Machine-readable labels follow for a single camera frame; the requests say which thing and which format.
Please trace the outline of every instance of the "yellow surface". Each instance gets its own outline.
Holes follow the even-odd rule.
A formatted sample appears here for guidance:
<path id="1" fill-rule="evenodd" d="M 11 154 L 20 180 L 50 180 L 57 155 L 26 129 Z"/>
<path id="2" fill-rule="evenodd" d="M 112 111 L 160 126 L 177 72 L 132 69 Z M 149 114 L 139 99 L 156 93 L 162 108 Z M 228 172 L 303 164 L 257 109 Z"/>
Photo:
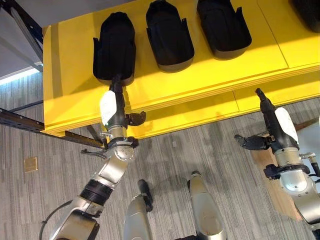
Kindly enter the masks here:
<path id="1" fill-rule="evenodd" d="M 314 71 L 288 66 L 256 0 L 233 0 L 243 7 L 252 44 L 240 57 L 217 60 L 209 49 L 197 15 L 197 0 L 169 0 L 181 18 L 187 18 L 195 49 L 192 65 L 178 73 L 160 72 L 146 33 L 146 12 L 151 1 L 124 5 L 82 15 L 49 26 L 44 31 L 44 123 L 46 132 L 61 132 L 100 121 L 99 101 L 108 89 L 93 76 L 93 37 L 112 12 L 123 11 L 136 32 L 135 80 L 126 88 L 127 112 L 149 112 L 187 101 L 229 92 L 283 75 Z"/>
<path id="2" fill-rule="evenodd" d="M 225 119 L 239 111 L 232 92 L 147 112 L 146 122 L 129 126 L 128 136 L 151 137 Z"/>
<path id="3" fill-rule="evenodd" d="M 257 0 L 290 68 L 320 62 L 320 37 L 300 18 L 290 0 Z"/>
<path id="4" fill-rule="evenodd" d="M 260 109 L 259 98 L 255 94 L 256 88 L 261 88 L 275 105 L 319 97 L 320 71 L 235 90 L 234 97 L 240 112 Z"/>
<path id="5" fill-rule="evenodd" d="M 129 127 L 128 136 L 152 137 L 260 110 L 255 94 L 261 88 L 274 105 L 320 96 L 318 72 L 288 77 L 228 93 L 147 112 L 143 125 Z"/>

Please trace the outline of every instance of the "gray carpet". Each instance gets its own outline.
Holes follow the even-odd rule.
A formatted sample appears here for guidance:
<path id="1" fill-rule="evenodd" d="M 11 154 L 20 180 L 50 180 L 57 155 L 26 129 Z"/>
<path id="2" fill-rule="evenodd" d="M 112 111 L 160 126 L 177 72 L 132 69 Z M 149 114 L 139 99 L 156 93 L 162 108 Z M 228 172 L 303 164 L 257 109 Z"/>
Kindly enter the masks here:
<path id="1" fill-rule="evenodd" d="M 40 73 L 0 86 L 0 108 L 12 109 L 42 98 Z M 320 99 L 286 106 L 294 122 L 320 115 Z M 19 112 L 43 121 L 42 105 Z M 105 205 L 97 240 L 121 240 L 124 215 L 138 192 L 137 181 L 149 182 L 154 210 L 149 221 L 155 240 L 195 234 L 187 189 L 190 173 L 199 170 L 223 215 L 229 240 L 311 240 L 303 222 L 279 215 L 264 188 L 263 176 L 249 151 L 234 134 L 265 130 L 261 113 L 252 113 L 140 141 L 136 159 Z M 77 133 L 88 135 L 84 128 Z M 0 239 L 36 240 L 41 221 L 58 205 L 78 195 L 102 160 L 80 154 L 84 146 L 0 126 Z M 39 170 L 24 174 L 23 160 L 38 157 Z M 44 240 L 58 220 L 47 224 Z"/>

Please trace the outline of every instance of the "black cable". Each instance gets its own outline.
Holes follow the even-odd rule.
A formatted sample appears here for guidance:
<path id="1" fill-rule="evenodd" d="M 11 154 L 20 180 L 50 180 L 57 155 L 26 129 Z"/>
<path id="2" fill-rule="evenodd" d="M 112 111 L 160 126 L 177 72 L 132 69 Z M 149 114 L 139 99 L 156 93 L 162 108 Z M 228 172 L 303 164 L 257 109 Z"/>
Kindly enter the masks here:
<path id="1" fill-rule="evenodd" d="M 95 151 L 95 152 L 92 152 L 92 151 L 88 151 L 88 149 L 83 149 L 81 150 L 81 153 L 82 154 L 86 154 L 86 155 L 91 155 L 91 156 L 96 156 L 96 157 L 99 157 L 99 158 L 102 158 L 102 159 L 106 159 L 107 157 L 104 155 L 104 153 L 107 152 L 107 149 L 103 149 L 101 151 Z"/>
<path id="2" fill-rule="evenodd" d="M 44 221 L 42 221 L 42 226 L 40 228 L 40 232 L 39 232 L 39 240 L 42 240 L 42 234 L 44 233 L 44 229 L 45 229 L 45 226 L 46 224 L 48 223 L 48 220 L 52 217 L 53 214 L 56 213 L 56 211 L 58 211 L 59 209 L 62 209 L 68 205 L 70 205 L 72 203 L 73 200 L 70 200 L 70 201 L 67 201 L 65 202 L 64 204 L 58 206 L 55 210 L 53 210 L 47 217 Z"/>

